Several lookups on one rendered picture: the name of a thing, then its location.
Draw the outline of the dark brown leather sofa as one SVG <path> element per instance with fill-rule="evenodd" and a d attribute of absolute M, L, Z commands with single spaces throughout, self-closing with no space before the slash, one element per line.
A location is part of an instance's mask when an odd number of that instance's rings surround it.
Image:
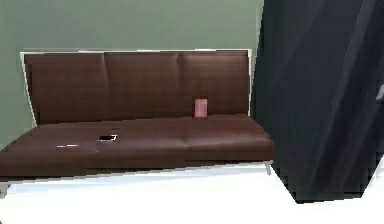
<path fill-rule="evenodd" d="M 273 162 L 250 115 L 246 50 L 25 52 L 22 62 L 34 126 L 0 150 L 0 199 L 28 182 Z M 67 144 L 79 147 L 56 148 Z"/>

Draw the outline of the pink upright box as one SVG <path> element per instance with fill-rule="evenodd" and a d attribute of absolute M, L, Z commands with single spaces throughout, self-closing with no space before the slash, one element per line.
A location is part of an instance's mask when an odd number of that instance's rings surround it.
<path fill-rule="evenodd" d="M 196 99 L 194 105 L 194 116 L 198 118 L 206 117 L 208 114 L 208 100 L 205 98 Z"/>

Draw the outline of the tall black cabinet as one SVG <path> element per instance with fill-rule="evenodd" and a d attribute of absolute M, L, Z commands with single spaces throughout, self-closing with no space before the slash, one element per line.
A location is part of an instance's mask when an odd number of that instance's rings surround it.
<path fill-rule="evenodd" d="M 264 0 L 251 115 L 296 203 L 361 197 L 384 156 L 384 0 Z"/>

